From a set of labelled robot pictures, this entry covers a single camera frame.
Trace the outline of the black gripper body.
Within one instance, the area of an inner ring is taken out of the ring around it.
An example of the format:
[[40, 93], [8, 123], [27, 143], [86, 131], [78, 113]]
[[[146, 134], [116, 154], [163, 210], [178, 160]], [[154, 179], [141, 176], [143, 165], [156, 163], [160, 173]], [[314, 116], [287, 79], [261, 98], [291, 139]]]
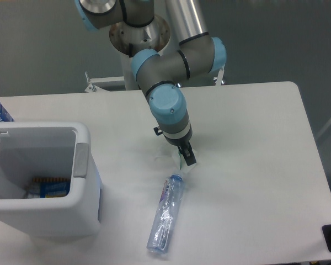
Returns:
[[181, 150], [192, 149], [190, 144], [190, 139], [193, 135], [193, 130], [191, 127], [189, 129], [186, 129], [186, 132], [181, 132], [180, 136], [176, 136], [176, 134], [169, 134], [163, 132], [159, 126], [153, 128], [153, 130], [157, 136], [163, 135], [170, 144], [179, 147]]

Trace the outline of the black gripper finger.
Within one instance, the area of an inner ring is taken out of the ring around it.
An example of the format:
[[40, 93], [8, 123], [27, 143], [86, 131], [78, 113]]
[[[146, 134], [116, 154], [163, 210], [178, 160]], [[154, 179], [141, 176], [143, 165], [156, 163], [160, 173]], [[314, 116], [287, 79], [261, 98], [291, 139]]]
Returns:
[[178, 150], [184, 157], [187, 166], [196, 164], [196, 158], [190, 143], [178, 146]]

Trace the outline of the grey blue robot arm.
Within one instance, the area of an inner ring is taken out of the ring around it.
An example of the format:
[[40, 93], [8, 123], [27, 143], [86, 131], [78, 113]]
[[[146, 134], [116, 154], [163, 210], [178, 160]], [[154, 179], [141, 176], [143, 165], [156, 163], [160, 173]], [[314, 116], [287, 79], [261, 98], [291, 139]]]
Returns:
[[166, 1], [179, 41], [177, 51], [161, 55], [170, 30], [154, 11], [154, 1], [76, 1], [86, 28], [110, 28], [110, 41], [131, 60], [130, 70], [157, 121], [155, 133], [178, 148], [187, 165], [196, 162], [193, 131], [178, 83], [218, 71], [227, 60], [219, 38], [210, 36], [198, 1]]

